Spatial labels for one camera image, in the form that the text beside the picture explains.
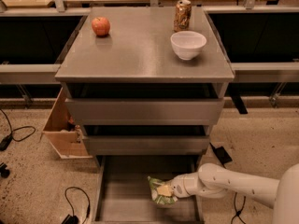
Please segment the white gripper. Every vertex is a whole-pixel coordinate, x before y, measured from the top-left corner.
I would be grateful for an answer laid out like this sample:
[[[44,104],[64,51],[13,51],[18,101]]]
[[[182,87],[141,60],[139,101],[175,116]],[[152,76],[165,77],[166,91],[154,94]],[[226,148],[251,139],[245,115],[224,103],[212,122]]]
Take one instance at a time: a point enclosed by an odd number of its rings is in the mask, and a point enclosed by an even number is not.
[[[187,192],[184,187],[184,175],[178,175],[170,181],[169,185],[161,185],[157,188],[157,193],[165,197],[174,195],[178,198],[186,198]]]

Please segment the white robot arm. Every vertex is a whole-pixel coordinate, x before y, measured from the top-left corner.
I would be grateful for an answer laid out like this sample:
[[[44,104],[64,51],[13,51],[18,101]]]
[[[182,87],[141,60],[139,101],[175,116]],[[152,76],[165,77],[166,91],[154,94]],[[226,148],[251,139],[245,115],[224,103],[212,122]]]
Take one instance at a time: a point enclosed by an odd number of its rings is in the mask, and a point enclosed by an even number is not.
[[[197,172],[177,175],[169,181],[153,181],[152,185],[151,197],[157,204],[172,204],[190,196],[220,198],[231,190],[272,208],[272,224],[299,224],[298,164],[276,180],[205,163]]]

